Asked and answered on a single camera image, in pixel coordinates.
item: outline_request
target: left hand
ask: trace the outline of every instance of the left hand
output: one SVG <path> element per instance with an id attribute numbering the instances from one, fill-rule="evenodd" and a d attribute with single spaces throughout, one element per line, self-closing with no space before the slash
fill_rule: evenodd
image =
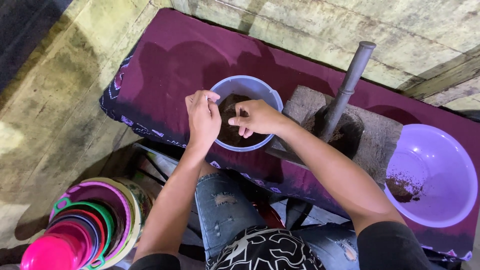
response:
<path id="1" fill-rule="evenodd" d="M 212 146 L 222 124 L 218 106 L 215 104 L 219 98 L 217 93 L 208 90 L 199 90 L 185 97 L 190 126 L 189 146 L 206 148 L 205 152 Z"/>

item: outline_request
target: purple cloth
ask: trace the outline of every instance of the purple cloth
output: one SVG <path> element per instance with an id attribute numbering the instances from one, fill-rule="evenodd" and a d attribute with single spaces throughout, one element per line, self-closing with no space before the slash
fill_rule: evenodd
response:
<path id="1" fill-rule="evenodd" d="M 263 80 L 279 92 L 284 103 L 297 85 L 334 96 L 345 76 L 343 72 L 270 48 L 255 38 L 162 9 L 105 90 L 100 104 L 108 116 L 124 122 L 137 134 L 185 147 L 189 139 L 185 96 L 210 89 L 233 75 Z M 475 167 L 480 168 L 478 123 L 362 80 L 350 104 L 402 124 L 422 123 L 440 128 L 460 142 Z M 238 153 L 214 144 L 207 161 L 236 169 L 273 192 L 301 197 L 347 216 L 310 171 L 270 156 L 263 149 Z M 471 213 L 451 227 L 429 228 L 408 219 L 406 222 L 426 248 L 468 259 L 478 212 L 477 200 Z"/>

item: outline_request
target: ripped jeans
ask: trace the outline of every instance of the ripped jeans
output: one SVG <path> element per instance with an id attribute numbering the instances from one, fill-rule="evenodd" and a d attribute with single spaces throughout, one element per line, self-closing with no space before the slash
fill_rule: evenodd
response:
<path id="1" fill-rule="evenodd" d="M 266 225 L 238 184 L 223 172 L 200 177 L 195 192 L 205 256 L 217 256 L 242 230 Z M 358 270 L 357 237 L 340 224 L 309 226 L 293 234 L 308 243 L 326 270 Z"/>

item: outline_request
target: metal pestle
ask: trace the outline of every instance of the metal pestle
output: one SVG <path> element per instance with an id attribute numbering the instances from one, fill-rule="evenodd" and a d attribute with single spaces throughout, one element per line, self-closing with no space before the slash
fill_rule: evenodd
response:
<path id="1" fill-rule="evenodd" d="M 373 49 L 376 46 L 377 45 L 373 42 L 360 41 L 359 47 L 348 67 L 345 79 L 343 79 L 342 85 L 338 89 L 334 101 L 332 101 L 327 108 L 328 111 L 325 115 L 325 126 L 319 136 L 324 142 L 328 142 L 331 139 L 333 131 L 347 106 L 350 96 L 355 92 L 354 87 L 357 85 L 357 82 L 367 66 L 370 56 L 372 55 Z"/>

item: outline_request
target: stack of colorful containers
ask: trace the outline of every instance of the stack of colorful containers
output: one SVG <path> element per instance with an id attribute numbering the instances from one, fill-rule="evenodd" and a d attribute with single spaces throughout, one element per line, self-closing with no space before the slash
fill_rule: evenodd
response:
<path id="1" fill-rule="evenodd" d="M 22 257 L 22 270 L 102 270 L 137 243 L 153 200 L 128 179 L 92 178 L 55 203 L 45 233 Z"/>

